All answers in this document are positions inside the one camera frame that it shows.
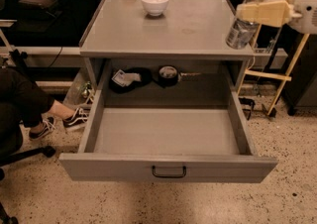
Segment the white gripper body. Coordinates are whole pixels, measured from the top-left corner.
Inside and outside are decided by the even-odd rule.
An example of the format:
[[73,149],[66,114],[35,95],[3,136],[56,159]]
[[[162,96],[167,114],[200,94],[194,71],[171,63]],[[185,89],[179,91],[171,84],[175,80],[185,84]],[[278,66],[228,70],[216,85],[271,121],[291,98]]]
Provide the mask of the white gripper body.
[[287,23],[301,34],[317,34],[317,0],[287,0],[291,18]]

